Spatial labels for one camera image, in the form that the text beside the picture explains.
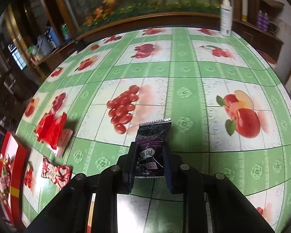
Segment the purple bottles pair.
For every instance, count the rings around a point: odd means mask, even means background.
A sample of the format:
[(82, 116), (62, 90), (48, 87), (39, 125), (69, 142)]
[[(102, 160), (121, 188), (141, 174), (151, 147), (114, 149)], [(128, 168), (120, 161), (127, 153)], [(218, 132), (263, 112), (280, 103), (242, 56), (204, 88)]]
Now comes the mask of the purple bottles pair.
[(269, 17), (267, 15), (267, 13), (264, 13), (261, 10), (259, 10), (256, 26), (258, 29), (260, 29), (263, 32), (268, 31)]

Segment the white red plastic stool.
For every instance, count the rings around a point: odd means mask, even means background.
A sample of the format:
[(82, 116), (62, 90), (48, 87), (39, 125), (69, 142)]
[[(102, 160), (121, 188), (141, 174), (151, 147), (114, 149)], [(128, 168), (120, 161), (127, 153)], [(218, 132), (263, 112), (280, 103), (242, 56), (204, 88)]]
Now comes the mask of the white red plastic stool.
[(276, 68), (276, 61), (267, 53), (261, 51), (261, 50), (257, 50), (257, 52), (268, 62), (268, 64), (275, 69)]

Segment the red white patterned packet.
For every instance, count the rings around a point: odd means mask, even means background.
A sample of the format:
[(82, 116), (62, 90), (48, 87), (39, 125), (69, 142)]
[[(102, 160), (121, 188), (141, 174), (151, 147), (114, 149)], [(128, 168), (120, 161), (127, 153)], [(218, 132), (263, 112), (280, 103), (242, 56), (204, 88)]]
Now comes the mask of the red white patterned packet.
[(49, 179), (59, 189), (62, 189), (70, 181), (71, 173), (71, 167), (53, 165), (48, 158), (43, 156), (41, 177)]

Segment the long red wrapper upper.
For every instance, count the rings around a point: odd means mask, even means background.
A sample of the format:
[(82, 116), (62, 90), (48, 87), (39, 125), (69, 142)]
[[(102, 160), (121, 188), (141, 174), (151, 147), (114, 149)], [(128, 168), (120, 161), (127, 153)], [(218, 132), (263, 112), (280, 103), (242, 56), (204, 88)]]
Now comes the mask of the long red wrapper upper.
[(48, 129), (50, 128), (50, 125), (53, 121), (53, 113), (45, 113), (42, 117), (42, 119), (37, 124), (34, 133), (36, 134), (37, 141), (41, 141), (44, 139)]

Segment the long red wrapper lower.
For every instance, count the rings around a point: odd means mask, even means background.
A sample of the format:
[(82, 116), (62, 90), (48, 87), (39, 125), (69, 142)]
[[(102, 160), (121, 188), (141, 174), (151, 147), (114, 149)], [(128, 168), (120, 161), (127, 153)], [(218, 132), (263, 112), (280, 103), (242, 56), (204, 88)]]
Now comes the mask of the long red wrapper lower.
[(47, 143), (51, 149), (56, 150), (59, 143), (59, 139), (63, 132), (64, 125), (67, 121), (67, 114), (62, 113), (61, 116), (54, 118), (51, 117), (50, 125), (47, 128), (43, 141)]

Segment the grey kettle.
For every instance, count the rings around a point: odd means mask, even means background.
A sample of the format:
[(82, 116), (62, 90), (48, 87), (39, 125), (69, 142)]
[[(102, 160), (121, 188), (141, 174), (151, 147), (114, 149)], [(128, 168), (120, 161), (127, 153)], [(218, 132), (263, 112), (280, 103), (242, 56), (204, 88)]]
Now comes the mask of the grey kettle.
[(39, 52), (43, 54), (44, 57), (47, 57), (52, 53), (51, 45), (45, 35), (38, 36), (37, 47)]

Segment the black purple snack packet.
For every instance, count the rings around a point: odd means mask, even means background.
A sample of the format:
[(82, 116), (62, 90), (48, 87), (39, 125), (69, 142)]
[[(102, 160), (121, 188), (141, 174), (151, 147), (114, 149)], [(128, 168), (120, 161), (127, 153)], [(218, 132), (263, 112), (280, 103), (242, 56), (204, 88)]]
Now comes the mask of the black purple snack packet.
[(164, 176), (163, 143), (170, 131), (170, 118), (141, 123), (137, 131), (137, 178)]

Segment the red gift box tray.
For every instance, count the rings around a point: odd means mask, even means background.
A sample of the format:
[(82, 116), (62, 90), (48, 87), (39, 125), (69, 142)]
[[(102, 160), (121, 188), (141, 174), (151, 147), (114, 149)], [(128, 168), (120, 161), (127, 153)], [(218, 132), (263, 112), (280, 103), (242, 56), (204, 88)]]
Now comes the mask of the red gift box tray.
[(8, 221), (22, 226), (21, 195), (28, 151), (7, 132), (0, 153), (0, 204)]

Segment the pink white flat packet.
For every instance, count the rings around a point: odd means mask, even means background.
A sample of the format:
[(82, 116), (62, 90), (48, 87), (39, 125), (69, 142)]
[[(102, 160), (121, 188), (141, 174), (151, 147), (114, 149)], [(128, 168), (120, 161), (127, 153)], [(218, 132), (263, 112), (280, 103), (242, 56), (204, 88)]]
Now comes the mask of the pink white flat packet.
[(61, 158), (64, 154), (64, 151), (68, 145), (70, 138), (72, 137), (73, 130), (71, 129), (64, 129), (58, 139), (57, 147), (54, 152), (57, 158)]

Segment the long red wrapper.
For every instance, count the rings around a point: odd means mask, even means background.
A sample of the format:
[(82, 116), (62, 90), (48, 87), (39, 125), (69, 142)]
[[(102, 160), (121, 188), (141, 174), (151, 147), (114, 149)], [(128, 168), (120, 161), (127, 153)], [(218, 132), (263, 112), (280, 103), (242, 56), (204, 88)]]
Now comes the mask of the long red wrapper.
[(34, 133), (36, 134), (37, 141), (41, 141), (44, 139), (48, 129), (50, 128), (50, 125), (53, 121), (53, 113), (45, 113), (42, 117), (42, 119), (37, 124)]
[(51, 117), (50, 125), (47, 128), (43, 141), (47, 143), (51, 149), (56, 150), (59, 143), (59, 139), (63, 132), (64, 125), (67, 121), (67, 114), (62, 113), (61, 116), (54, 118)]

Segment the white spray bottle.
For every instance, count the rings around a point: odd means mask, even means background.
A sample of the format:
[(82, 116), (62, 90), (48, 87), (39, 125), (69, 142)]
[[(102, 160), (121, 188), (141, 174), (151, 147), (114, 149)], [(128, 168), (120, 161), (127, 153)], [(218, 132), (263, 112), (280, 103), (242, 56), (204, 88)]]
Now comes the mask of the white spray bottle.
[(230, 0), (223, 0), (220, 6), (220, 33), (230, 37), (232, 32), (233, 7)]

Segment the blue thermos jug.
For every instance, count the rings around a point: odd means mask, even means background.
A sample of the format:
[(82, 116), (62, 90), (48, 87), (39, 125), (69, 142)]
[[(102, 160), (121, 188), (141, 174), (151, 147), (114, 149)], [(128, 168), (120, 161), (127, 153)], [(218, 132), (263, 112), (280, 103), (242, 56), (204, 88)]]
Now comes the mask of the blue thermos jug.
[(48, 33), (51, 41), (54, 43), (56, 48), (59, 48), (61, 46), (59, 38), (57, 37), (53, 27), (49, 27), (49, 33)]

